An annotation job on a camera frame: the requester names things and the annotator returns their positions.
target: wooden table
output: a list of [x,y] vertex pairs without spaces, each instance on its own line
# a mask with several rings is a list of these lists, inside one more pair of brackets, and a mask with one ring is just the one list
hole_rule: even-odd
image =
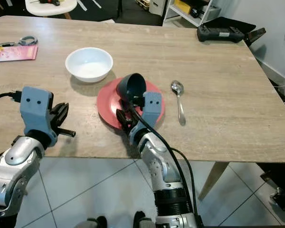
[[[0,42],[24,35],[38,37],[37,59],[0,63],[0,93],[24,86],[53,92],[54,104],[70,104],[63,127],[77,132],[72,139],[60,136],[46,156],[137,158],[124,133],[100,119],[96,97],[107,82],[138,72],[162,91],[166,110],[159,133],[188,159],[217,161],[212,173],[231,161],[285,162],[285,105],[244,42],[200,43],[196,30],[188,28],[0,18]],[[67,55],[83,47],[112,55],[113,69],[103,81],[81,83],[65,69]],[[186,126],[177,119],[170,89],[174,79],[185,87]],[[19,104],[0,99],[0,152],[23,129]],[[211,187],[215,179],[206,185]]]

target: shelf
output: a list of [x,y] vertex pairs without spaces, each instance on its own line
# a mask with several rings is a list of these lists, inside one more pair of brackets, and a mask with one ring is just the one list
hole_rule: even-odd
[[175,5],[170,5],[169,8],[176,12],[178,15],[180,15],[182,18],[185,18],[191,24],[195,25],[196,27],[200,26],[200,18],[193,18],[191,15],[184,13],[180,8]]

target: metal robot arm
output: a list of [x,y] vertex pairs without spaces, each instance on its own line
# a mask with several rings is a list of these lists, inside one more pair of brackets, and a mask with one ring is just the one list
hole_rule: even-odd
[[59,128],[67,117],[68,104],[60,103],[52,109],[52,102],[51,92],[32,87],[22,90],[20,112],[25,136],[18,136],[0,156],[0,228],[15,226],[25,188],[46,148],[56,144],[59,134],[76,134]]
[[[159,93],[145,92],[143,99],[138,101],[143,102],[142,118],[150,126],[155,125],[161,113],[161,98]],[[180,173],[167,147],[137,119],[133,110],[125,110],[116,110],[116,116],[128,134],[130,144],[137,146],[150,171],[157,208],[156,227],[197,228]]]

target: stool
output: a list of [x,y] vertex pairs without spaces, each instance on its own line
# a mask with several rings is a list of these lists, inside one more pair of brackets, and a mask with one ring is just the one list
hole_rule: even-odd
[[66,19],[71,19],[69,12],[77,6],[76,0],[64,0],[60,3],[60,6],[54,4],[41,4],[36,0],[25,0],[25,6],[27,11],[36,16],[53,16],[58,14],[64,14]]

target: pink paper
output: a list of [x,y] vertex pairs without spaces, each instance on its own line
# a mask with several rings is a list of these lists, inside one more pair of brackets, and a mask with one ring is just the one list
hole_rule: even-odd
[[17,60],[35,60],[38,46],[11,46],[4,47],[0,52],[0,62]]

